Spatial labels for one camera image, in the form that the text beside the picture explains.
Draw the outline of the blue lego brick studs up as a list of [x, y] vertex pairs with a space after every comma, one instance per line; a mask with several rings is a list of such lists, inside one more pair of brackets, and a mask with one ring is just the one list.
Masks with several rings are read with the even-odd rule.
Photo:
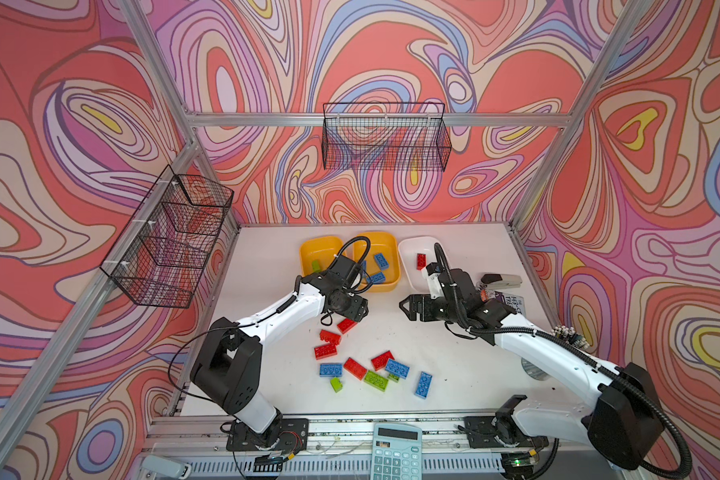
[[387, 270], [389, 268], [389, 263], [382, 253], [376, 253], [374, 255], [374, 261], [381, 271]]

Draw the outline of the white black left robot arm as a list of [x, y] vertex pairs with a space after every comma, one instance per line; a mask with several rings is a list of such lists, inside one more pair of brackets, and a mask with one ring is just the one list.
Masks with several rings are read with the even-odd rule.
[[249, 431], [269, 434], [282, 414], [259, 392], [265, 349], [328, 314], [362, 321], [369, 312], [364, 279], [361, 263], [339, 255], [327, 269], [297, 277], [289, 294], [262, 311], [239, 321], [217, 319], [191, 367], [191, 383]]

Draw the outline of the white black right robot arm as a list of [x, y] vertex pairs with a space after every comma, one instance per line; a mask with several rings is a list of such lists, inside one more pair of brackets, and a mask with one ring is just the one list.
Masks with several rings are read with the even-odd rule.
[[570, 335], [550, 333], [496, 298], [485, 299], [461, 269], [432, 266], [427, 294], [399, 303], [411, 321], [441, 322], [519, 356], [576, 396], [572, 404], [510, 397], [482, 433], [507, 446], [531, 437], [566, 440], [593, 447], [624, 470], [684, 479], [693, 459], [679, 427], [664, 412], [650, 374], [635, 363], [624, 367], [594, 357]]

